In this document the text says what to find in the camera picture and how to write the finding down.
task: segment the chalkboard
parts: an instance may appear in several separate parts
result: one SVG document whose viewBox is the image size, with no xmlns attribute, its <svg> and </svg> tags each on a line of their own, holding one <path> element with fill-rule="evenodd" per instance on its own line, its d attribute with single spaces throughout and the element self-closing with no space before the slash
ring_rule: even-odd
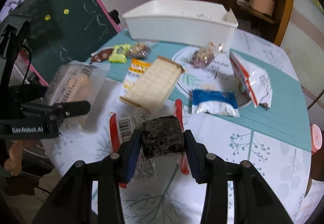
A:
<svg viewBox="0 0 324 224">
<path fill-rule="evenodd" d="M 48 83 L 61 65 L 85 61 L 119 32 L 100 0 L 37 0 L 27 15 L 32 65 Z"/>
</svg>

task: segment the white snack bag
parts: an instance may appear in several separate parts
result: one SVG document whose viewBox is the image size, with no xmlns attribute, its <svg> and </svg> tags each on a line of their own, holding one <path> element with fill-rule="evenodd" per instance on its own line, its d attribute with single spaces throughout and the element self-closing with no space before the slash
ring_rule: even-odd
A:
<svg viewBox="0 0 324 224">
<path fill-rule="evenodd" d="M 271 107 L 272 87 L 266 70 L 243 59 L 230 51 L 229 59 L 233 66 L 240 88 L 253 102 L 254 107 L 262 105 L 266 109 Z"/>
<path fill-rule="evenodd" d="M 109 71 L 109 66 L 104 65 L 103 68 L 99 68 L 94 64 L 76 60 L 62 65 L 48 86 L 43 104 L 52 106 L 55 103 L 88 101 L 92 106 Z M 75 132 L 81 132 L 88 115 L 89 113 L 65 119 L 60 126 L 60 132 L 70 131 L 71 136 L 78 136 Z"/>
</svg>

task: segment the red package edge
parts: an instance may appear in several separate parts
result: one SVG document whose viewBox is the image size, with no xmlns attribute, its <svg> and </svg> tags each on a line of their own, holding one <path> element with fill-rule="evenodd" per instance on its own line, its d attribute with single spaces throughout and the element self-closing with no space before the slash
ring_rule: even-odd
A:
<svg viewBox="0 0 324 224">
<path fill-rule="evenodd" d="M 182 101 L 180 99 L 177 99 L 174 102 L 174 107 L 175 107 L 174 116 L 179 119 L 181 130 L 182 132 L 184 132 L 183 121 L 182 121 Z M 181 157 L 178 158 L 178 164 L 181 172 L 184 175 L 189 175 L 188 159 L 186 153 L 182 153 Z"/>
<path fill-rule="evenodd" d="M 117 130 L 116 114 L 113 114 L 109 119 L 109 129 L 110 129 L 112 151 L 114 153 L 117 153 L 120 148 L 120 141 L 119 141 L 118 130 Z M 127 184 L 119 183 L 118 185 L 122 188 L 127 188 Z"/>
</svg>

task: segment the pink cup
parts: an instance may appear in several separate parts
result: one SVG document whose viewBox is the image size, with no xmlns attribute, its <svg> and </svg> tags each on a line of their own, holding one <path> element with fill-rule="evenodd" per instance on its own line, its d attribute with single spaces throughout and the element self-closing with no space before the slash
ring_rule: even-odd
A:
<svg viewBox="0 0 324 224">
<path fill-rule="evenodd" d="M 312 154 L 314 154 L 322 147 L 322 132 L 316 124 L 312 124 L 310 126 L 310 133 L 312 143 Z"/>
</svg>

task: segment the white plastic bin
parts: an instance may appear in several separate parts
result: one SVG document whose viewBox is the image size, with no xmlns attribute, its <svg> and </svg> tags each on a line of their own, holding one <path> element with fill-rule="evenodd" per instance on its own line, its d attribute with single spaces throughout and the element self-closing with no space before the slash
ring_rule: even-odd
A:
<svg viewBox="0 0 324 224">
<path fill-rule="evenodd" d="M 196 0 L 151 0 L 123 14 L 132 39 L 159 40 L 228 50 L 238 21 L 223 5 Z"/>
</svg>

